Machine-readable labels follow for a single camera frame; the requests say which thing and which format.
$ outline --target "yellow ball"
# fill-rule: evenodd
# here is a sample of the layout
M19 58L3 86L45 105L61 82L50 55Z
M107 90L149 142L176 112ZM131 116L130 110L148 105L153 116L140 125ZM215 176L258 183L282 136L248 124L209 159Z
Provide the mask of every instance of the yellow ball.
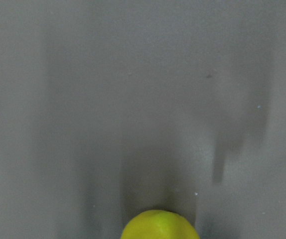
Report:
M199 236L194 227L179 214L149 210L137 215L126 225L121 239L199 239Z

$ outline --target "gray surface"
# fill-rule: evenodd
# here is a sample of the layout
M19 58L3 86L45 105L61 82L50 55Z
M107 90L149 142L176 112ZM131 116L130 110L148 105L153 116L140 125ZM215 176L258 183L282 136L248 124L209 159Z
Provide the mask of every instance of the gray surface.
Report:
M282 2L0 0L0 239L286 238Z

